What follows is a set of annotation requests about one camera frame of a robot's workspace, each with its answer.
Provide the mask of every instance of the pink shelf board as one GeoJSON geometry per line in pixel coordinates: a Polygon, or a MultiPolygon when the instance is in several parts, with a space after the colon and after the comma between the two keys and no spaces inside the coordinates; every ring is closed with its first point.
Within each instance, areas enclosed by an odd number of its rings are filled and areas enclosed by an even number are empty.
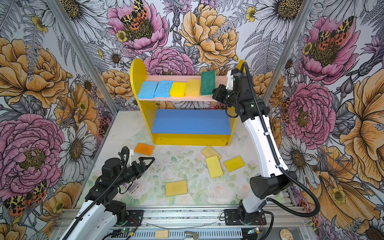
{"type": "MultiPolygon", "coordinates": [[[[164,76],[164,75],[148,75],[146,78],[146,81],[161,81],[161,80],[171,80],[175,82],[180,83],[186,83],[188,79],[201,79],[201,76],[164,76]]],[[[220,84],[226,85],[228,81],[227,76],[216,76],[216,87],[218,87],[220,84]]],[[[177,98],[177,97],[170,97],[170,98],[139,98],[139,101],[195,101],[195,102],[203,102],[203,101],[211,101],[214,102],[215,100],[212,99],[212,95],[210,96],[199,96],[199,97],[184,97],[184,98],[177,98]]]]}

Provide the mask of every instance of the floral table mat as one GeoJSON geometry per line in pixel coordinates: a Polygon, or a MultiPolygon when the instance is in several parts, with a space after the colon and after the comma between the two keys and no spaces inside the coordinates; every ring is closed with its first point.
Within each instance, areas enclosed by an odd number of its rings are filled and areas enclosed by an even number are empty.
{"type": "MultiPolygon", "coordinates": [[[[77,202],[80,207],[97,177],[105,160],[118,157],[122,147],[134,149],[139,142],[153,145],[141,113],[120,111],[111,127],[100,155],[91,171],[88,181],[77,202]]],[[[127,205],[220,205],[238,204],[250,191],[249,179],[260,173],[254,159],[255,149],[242,123],[238,123],[230,146],[214,147],[222,156],[220,164],[224,175],[210,178],[201,153],[203,146],[162,146],[156,145],[152,157],[155,162],[136,182],[139,187],[132,193],[117,194],[114,198],[127,205]],[[227,172],[224,161],[241,156],[245,167],[227,172]],[[188,194],[165,196],[165,184],[187,180],[188,194]]],[[[143,156],[135,153],[133,160],[143,156]]]]}

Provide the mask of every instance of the green scouring pad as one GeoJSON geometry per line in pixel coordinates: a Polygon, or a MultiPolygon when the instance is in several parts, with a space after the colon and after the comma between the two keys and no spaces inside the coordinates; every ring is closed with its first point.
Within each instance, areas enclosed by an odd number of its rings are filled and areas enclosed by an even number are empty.
{"type": "Polygon", "coordinates": [[[216,88],[216,72],[209,71],[201,73],[201,95],[212,95],[212,90],[216,88]]]}

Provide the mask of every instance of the yellow flower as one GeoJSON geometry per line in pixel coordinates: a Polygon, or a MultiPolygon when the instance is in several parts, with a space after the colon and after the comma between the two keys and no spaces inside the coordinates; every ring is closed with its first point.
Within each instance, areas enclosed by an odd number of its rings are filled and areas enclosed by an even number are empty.
{"type": "Polygon", "coordinates": [[[39,31],[44,31],[44,32],[48,32],[48,28],[46,26],[44,26],[41,22],[41,18],[38,18],[36,16],[33,16],[31,17],[31,20],[33,22],[33,24],[36,25],[36,28],[39,30],[39,31]]]}
{"type": "MultiPolygon", "coordinates": [[[[133,96],[128,73],[110,70],[103,72],[101,78],[113,99],[119,96],[128,100],[133,96]]],[[[99,98],[103,98],[99,90],[97,90],[96,93],[99,98]]]]}
{"type": "Polygon", "coordinates": [[[96,136],[98,125],[96,105],[80,84],[77,84],[76,90],[71,91],[70,97],[60,98],[57,104],[54,113],[58,125],[65,127],[71,125],[77,130],[84,121],[88,124],[88,130],[91,130],[91,133],[96,136]]]}
{"type": "Polygon", "coordinates": [[[6,223],[0,223],[0,239],[1,240],[25,240],[26,227],[15,223],[10,227],[6,223]]]}
{"type": "Polygon", "coordinates": [[[97,49],[97,53],[99,54],[99,56],[104,59],[104,53],[101,51],[100,48],[97,49]]]}
{"type": "Polygon", "coordinates": [[[43,108],[49,108],[68,93],[67,73],[48,49],[39,47],[37,66],[29,81],[26,56],[29,47],[23,40],[14,39],[10,43],[0,38],[0,96],[11,96],[8,104],[18,102],[23,94],[34,96],[43,103],[43,108]]]}
{"type": "Polygon", "coordinates": [[[310,50],[312,49],[312,43],[307,43],[303,48],[303,54],[308,55],[310,53],[310,50]]]}
{"type": "Polygon", "coordinates": [[[51,221],[60,216],[64,209],[69,209],[75,201],[77,193],[80,191],[81,183],[70,182],[62,185],[55,194],[43,204],[43,209],[47,212],[40,215],[43,221],[51,221]]]}
{"type": "MultiPolygon", "coordinates": [[[[357,232],[365,232],[369,228],[368,221],[380,217],[380,211],[375,210],[376,205],[363,196],[367,193],[372,196],[374,193],[370,190],[366,193],[360,182],[353,181],[356,171],[352,168],[352,162],[337,147],[323,146],[319,150],[321,170],[315,173],[320,185],[317,189],[310,185],[310,189],[320,201],[321,214],[330,221],[337,216],[336,226],[344,229],[355,218],[361,218],[362,225],[357,232]]],[[[306,192],[302,194],[313,208],[311,197],[306,192]]]]}
{"type": "Polygon", "coordinates": [[[128,40],[127,34],[124,31],[118,31],[118,33],[116,33],[116,37],[119,40],[119,42],[122,42],[122,43],[128,40]]]}
{"type": "Polygon", "coordinates": [[[355,126],[347,135],[340,135],[345,153],[353,160],[353,169],[361,181],[375,188],[384,181],[384,69],[358,81],[354,87],[354,105],[346,102],[348,111],[355,114],[355,126]]]}
{"type": "Polygon", "coordinates": [[[212,36],[226,22],[227,17],[218,15],[209,5],[200,4],[197,16],[191,11],[184,15],[180,34],[188,40],[185,45],[199,49],[200,63],[224,66],[236,55],[239,33],[235,27],[219,37],[212,36]]]}
{"type": "MultiPolygon", "coordinates": [[[[269,81],[271,81],[272,71],[267,72],[266,74],[259,74],[253,77],[253,89],[255,90],[256,96],[262,96],[265,93],[266,88],[268,87],[269,81]]],[[[277,82],[275,88],[273,89],[273,93],[269,102],[271,105],[276,108],[280,100],[283,98],[283,77],[279,77],[279,81],[277,82]]]]}
{"type": "Polygon", "coordinates": [[[245,18],[249,20],[250,22],[253,22],[255,20],[255,13],[256,13],[256,8],[255,7],[248,7],[247,8],[247,15],[245,18]]]}

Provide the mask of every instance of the shelf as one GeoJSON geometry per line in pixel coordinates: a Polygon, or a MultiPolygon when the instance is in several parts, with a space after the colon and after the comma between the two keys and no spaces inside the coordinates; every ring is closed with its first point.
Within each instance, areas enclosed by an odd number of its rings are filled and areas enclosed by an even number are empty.
{"type": "Polygon", "coordinates": [[[151,133],[231,135],[225,111],[158,109],[151,133]]]}
{"type": "MultiPolygon", "coordinates": [[[[201,79],[201,76],[165,76],[165,75],[148,75],[145,81],[161,81],[161,80],[170,80],[175,82],[186,83],[189,79],[201,79]]],[[[226,85],[228,81],[227,76],[216,76],[216,87],[220,84],[226,85]]],[[[199,96],[199,97],[170,97],[170,98],[139,98],[140,101],[195,101],[195,102],[217,102],[212,99],[210,96],[199,96]]]]}

